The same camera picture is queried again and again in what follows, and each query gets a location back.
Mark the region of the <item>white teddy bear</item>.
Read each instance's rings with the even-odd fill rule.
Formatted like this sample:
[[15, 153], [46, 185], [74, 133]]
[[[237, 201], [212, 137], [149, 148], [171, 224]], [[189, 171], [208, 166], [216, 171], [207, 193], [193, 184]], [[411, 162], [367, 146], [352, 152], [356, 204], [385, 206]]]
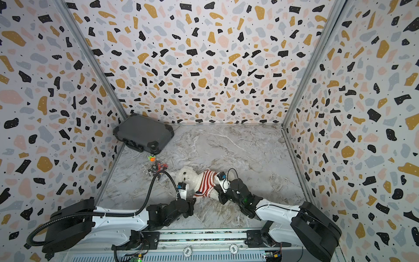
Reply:
[[[176, 177], [175, 177], [175, 182], [176, 183], [179, 183], [179, 182], [187, 183], [188, 184], [188, 192], [192, 192], [193, 197], [194, 197], [194, 192], [199, 187], [199, 183], [201, 182], [203, 172], [198, 174], [192, 167], [183, 167], [182, 169], [180, 169], [177, 172]], [[217, 177], [215, 177], [215, 180], [216, 180], [216, 186], [219, 185]], [[216, 186], [214, 187], [214, 190], [211, 193], [211, 196], [209, 197], [210, 199], [218, 200], [218, 193], [216, 191]]]

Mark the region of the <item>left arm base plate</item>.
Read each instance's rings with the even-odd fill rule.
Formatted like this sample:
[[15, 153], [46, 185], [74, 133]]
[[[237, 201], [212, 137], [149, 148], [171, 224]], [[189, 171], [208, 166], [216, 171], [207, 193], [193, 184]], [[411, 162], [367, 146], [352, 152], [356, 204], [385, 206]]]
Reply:
[[120, 246], [112, 245], [112, 251], [127, 251], [137, 248], [143, 250], [156, 250], [160, 239], [159, 231], [131, 231], [131, 236], [127, 243]]

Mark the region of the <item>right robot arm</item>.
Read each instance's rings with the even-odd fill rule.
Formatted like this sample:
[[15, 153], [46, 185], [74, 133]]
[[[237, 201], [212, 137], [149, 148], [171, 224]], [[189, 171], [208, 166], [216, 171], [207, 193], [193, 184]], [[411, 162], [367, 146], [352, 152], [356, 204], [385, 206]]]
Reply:
[[233, 202], [250, 219], [264, 221], [259, 230], [248, 230], [245, 244], [250, 248], [301, 246], [321, 262], [330, 262], [342, 231], [310, 202], [284, 205], [251, 193], [241, 179], [215, 186], [221, 204]]

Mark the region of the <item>red white striped sweater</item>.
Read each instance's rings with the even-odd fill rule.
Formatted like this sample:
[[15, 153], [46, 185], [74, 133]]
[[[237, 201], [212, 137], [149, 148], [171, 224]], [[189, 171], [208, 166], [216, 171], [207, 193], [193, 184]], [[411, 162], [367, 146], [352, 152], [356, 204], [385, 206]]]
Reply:
[[210, 197], [211, 193], [214, 190], [214, 187], [216, 186], [216, 180], [215, 177], [217, 175], [217, 172], [211, 171], [209, 169], [206, 169], [202, 173], [201, 182], [199, 183], [199, 187], [194, 192], [195, 198], [201, 198], [201, 197]]

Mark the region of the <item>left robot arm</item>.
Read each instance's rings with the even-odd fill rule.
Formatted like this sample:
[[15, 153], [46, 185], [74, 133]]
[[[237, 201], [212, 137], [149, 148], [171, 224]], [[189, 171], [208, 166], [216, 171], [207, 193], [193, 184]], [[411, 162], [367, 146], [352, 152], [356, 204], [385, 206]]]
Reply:
[[150, 205], [138, 215], [133, 210], [104, 209], [94, 199], [82, 200], [53, 213], [54, 224], [47, 228], [42, 251], [66, 251], [76, 245], [106, 244], [128, 250], [140, 245], [146, 231], [168, 227], [181, 217], [193, 215], [195, 199], [173, 200]]

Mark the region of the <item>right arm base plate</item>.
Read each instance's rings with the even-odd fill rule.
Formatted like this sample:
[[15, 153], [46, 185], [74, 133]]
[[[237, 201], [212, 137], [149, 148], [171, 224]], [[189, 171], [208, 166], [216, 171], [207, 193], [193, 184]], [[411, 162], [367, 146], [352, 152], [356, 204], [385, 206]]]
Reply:
[[288, 242], [276, 242], [269, 234], [268, 231], [270, 226], [273, 224], [272, 221], [267, 221], [265, 225], [258, 230], [246, 231], [247, 237], [244, 244], [249, 248], [263, 248], [263, 247], [291, 247], [291, 243]]

